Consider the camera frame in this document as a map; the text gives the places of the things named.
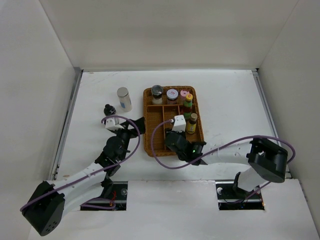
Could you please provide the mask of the yellow-label oil bottle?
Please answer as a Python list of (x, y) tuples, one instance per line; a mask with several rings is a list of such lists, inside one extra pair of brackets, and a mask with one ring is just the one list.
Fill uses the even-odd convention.
[(196, 113), (192, 113), (190, 115), (190, 118), (188, 119), (187, 125), (186, 125), (186, 131), (189, 134), (194, 134), (196, 131), (196, 125), (197, 125), (197, 119), (198, 115)]

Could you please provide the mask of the black-top salt grinder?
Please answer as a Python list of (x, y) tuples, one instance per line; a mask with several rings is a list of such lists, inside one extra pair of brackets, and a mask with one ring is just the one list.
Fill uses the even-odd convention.
[(152, 103), (154, 105), (162, 105), (163, 104), (163, 87), (160, 85), (154, 85), (151, 88), (151, 95), (152, 95)]

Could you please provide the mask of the green-label chili sauce bottle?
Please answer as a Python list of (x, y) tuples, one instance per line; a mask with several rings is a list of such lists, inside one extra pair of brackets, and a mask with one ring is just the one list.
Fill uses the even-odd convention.
[(186, 120), (191, 117), (193, 108), (193, 95), (188, 93), (182, 103), (182, 113)]

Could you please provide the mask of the white-lid sauce jar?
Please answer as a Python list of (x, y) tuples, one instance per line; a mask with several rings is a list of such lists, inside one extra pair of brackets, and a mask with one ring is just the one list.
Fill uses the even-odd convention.
[(169, 89), (166, 92), (167, 104), (168, 105), (176, 105), (178, 103), (179, 93), (176, 89)]

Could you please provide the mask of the pink-cap spice shaker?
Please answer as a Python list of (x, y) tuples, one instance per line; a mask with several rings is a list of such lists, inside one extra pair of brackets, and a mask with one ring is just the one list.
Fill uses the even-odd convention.
[(182, 103), (186, 99), (186, 96), (188, 94), (189, 94), (189, 91), (182, 89), (179, 93), (179, 101)]

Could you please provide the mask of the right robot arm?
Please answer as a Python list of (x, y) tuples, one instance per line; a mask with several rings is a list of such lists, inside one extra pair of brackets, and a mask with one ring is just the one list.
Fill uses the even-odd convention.
[(250, 141), (240, 140), (226, 147), (217, 147), (204, 141), (189, 142), (181, 133), (171, 131), (164, 143), (181, 161), (195, 166), (218, 163), (249, 166), (234, 178), (231, 190), (237, 198), (247, 197), (265, 182), (285, 181), (288, 151), (268, 138), (254, 137)]

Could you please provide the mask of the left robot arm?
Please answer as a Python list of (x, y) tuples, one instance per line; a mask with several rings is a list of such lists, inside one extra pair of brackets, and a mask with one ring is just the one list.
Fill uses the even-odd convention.
[(131, 139), (141, 139), (146, 132), (145, 119), (105, 117), (102, 123), (113, 133), (98, 158), (80, 172), (60, 181), (43, 181), (32, 193), (20, 212), (40, 236), (51, 233), (62, 218), (77, 206), (112, 195), (110, 179), (135, 152), (128, 149)]

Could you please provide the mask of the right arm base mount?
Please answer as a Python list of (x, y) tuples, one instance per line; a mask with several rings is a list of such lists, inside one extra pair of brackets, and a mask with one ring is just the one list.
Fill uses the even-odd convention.
[(217, 181), (215, 183), (218, 208), (220, 211), (242, 211), (242, 210), (265, 210), (262, 194), (255, 193), (251, 197), (248, 196), (255, 191), (245, 191), (238, 187), (240, 172), (231, 181)]

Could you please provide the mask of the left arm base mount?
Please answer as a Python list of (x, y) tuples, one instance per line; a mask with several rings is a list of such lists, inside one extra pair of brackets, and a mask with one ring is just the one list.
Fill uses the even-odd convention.
[(99, 197), (95, 197), (80, 206), (81, 211), (126, 211), (128, 186), (127, 181), (107, 180), (102, 184), (103, 191)]

